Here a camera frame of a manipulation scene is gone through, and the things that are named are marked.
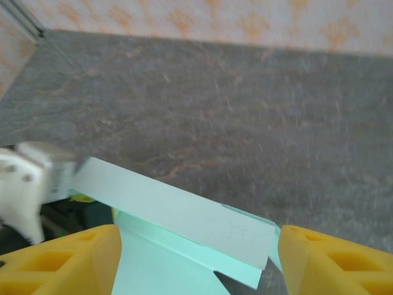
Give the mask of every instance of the green object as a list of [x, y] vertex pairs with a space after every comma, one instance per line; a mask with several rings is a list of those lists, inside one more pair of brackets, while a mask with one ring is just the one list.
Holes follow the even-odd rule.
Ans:
[[277, 252], [273, 222], [102, 160], [87, 160], [74, 190], [120, 211], [113, 294], [228, 294], [213, 271], [256, 289]]

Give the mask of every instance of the wall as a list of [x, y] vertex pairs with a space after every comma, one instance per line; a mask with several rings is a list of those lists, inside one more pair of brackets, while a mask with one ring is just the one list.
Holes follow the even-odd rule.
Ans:
[[393, 55], [392, 0], [23, 0], [51, 29]]
[[34, 43], [0, 9], [0, 99], [35, 49]]

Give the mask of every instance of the yellow plastic piece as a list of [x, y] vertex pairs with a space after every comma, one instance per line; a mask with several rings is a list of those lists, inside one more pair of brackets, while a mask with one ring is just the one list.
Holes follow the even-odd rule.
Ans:
[[393, 255], [284, 226], [279, 257], [289, 295], [393, 295]]
[[110, 295], [119, 229], [99, 226], [0, 256], [0, 295]]

